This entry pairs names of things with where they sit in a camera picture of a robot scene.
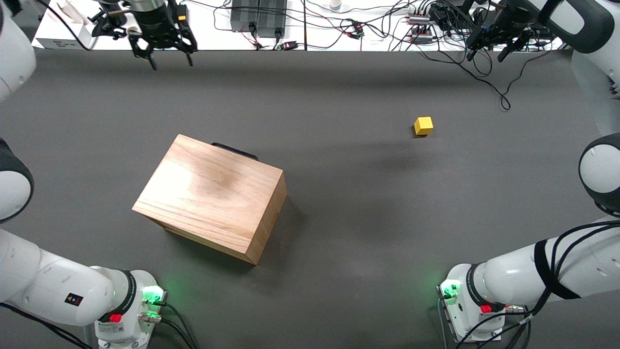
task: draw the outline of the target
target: gray tabletop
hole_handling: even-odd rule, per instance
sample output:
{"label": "gray tabletop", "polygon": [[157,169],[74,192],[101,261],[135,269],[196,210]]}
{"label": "gray tabletop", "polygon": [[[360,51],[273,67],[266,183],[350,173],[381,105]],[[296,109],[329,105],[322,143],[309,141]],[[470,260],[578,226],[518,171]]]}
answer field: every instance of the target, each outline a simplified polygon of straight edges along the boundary
{"label": "gray tabletop", "polygon": [[[0,106],[0,136],[36,185],[2,228],[150,271],[202,348],[441,348],[434,287],[452,266],[603,216],[577,175],[600,134],[561,53],[528,66],[507,113],[488,86],[414,53],[199,53],[193,68],[158,53],[157,72],[127,52],[37,55]],[[495,62],[491,80],[504,89],[529,57]],[[435,130],[412,137],[425,115]],[[131,211],[177,134],[285,171],[259,266]],[[549,304],[530,348],[616,347],[609,297]],[[71,347],[10,312],[0,323],[2,348]],[[176,346],[158,327],[151,348]]]}

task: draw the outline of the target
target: yellow cube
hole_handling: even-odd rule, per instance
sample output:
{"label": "yellow cube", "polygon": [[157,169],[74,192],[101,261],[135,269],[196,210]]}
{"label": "yellow cube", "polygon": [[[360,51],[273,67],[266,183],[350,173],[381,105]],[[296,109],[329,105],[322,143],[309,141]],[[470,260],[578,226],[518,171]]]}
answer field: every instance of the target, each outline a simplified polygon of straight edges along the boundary
{"label": "yellow cube", "polygon": [[421,116],[414,123],[415,134],[426,136],[433,130],[433,121],[430,116]]}

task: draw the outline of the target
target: wooden box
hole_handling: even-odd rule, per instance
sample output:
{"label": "wooden box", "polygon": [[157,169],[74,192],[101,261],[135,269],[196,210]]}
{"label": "wooden box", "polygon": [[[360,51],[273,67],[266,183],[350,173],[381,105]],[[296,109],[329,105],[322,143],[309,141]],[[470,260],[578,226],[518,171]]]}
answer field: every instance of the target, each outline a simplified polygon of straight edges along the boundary
{"label": "wooden box", "polygon": [[178,135],[132,209],[256,265],[285,199],[282,170]]}

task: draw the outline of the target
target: white table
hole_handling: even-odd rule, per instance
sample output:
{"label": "white table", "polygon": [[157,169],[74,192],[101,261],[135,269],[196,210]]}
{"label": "white table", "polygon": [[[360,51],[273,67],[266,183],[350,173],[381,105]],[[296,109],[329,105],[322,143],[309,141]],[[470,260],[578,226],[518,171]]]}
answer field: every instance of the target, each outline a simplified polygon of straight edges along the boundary
{"label": "white table", "polygon": [[[50,5],[58,8],[59,2],[64,0],[51,0]],[[307,18],[307,35],[308,35],[308,50],[319,51],[324,50],[317,47],[328,47],[332,45],[338,37],[342,36],[333,46],[327,50],[330,51],[376,51],[386,52],[392,50],[396,44],[399,43],[399,39],[404,37],[407,31],[411,28],[411,25],[407,25],[404,22],[404,17],[407,15],[406,10],[401,10],[394,13],[391,16],[392,25],[389,32],[398,39],[392,39],[392,37],[382,38],[373,33],[370,28],[365,27],[365,36],[361,40],[352,39],[342,35],[341,31],[333,28],[333,26],[340,25],[340,19],[354,19],[358,22],[369,22],[379,28],[381,28],[381,19],[390,7],[392,7],[396,0],[344,0],[342,4],[341,12],[348,11],[352,6],[357,8],[371,8],[376,6],[384,6],[379,9],[368,9],[364,11],[354,10],[347,13],[337,13],[329,10],[327,0],[313,0],[316,4],[307,4],[306,18]],[[250,38],[248,33],[242,34],[237,32],[231,32],[230,30],[230,10],[229,9],[217,9],[216,7],[222,6],[223,0],[185,0],[183,2],[187,5],[189,16],[188,22],[190,28],[198,42],[199,50],[255,50],[254,46],[248,41]],[[71,4],[82,14],[83,18],[92,17],[99,11],[99,3],[93,0],[71,0]],[[487,7],[486,4],[476,5],[475,7]],[[286,20],[286,32],[285,37],[281,42],[297,41],[298,43],[304,42],[304,6],[303,0],[289,0]],[[335,18],[327,20],[317,16],[321,15],[328,18]],[[35,47],[43,48],[38,39],[42,37],[67,39],[70,38],[70,33],[67,28],[60,22],[52,19],[53,14],[49,10],[46,11],[45,16],[42,19],[41,25],[37,30],[35,39],[32,45]],[[137,27],[133,16],[126,14],[128,22],[125,27]],[[385,18],[384,31],[388,31],[388,20]],[[86,25],[88,32],[92,31],[93,24]],[[443,32],[437,25],[433,25],[433,29],[437,36],[442,37]],[[259,42],[262,45],[271,48],[275,43],[275,39],[259,38]],[[562,46],[560,39],[555,39],[550,45],[547,45],[545,50],[557,50]],[[501,51],[502,46],[498,45],[494,48],[496,51]],[[64,49],[81,49],[80,46],[67,46]],[[129,41],[127,38],[113,40],[111,37],[98,37],[91,42],[91,49],[93,50],[131,50]],[[451,38],[439,39],[438,42],[427,45],[410,45],[409,43],[403,43],[396,50],[407,51],[464,51],[464,42],[457,35],[453,35]]]}

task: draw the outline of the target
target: wood grain top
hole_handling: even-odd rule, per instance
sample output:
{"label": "wood grain top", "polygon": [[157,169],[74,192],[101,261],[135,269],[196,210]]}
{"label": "wood grain top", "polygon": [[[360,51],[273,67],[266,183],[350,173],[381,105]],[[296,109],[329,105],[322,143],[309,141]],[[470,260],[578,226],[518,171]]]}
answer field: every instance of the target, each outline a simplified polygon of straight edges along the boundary
{"label": "wood grain top", "polygon": [[282,170],[178,135],[133,210],[245,253]]}

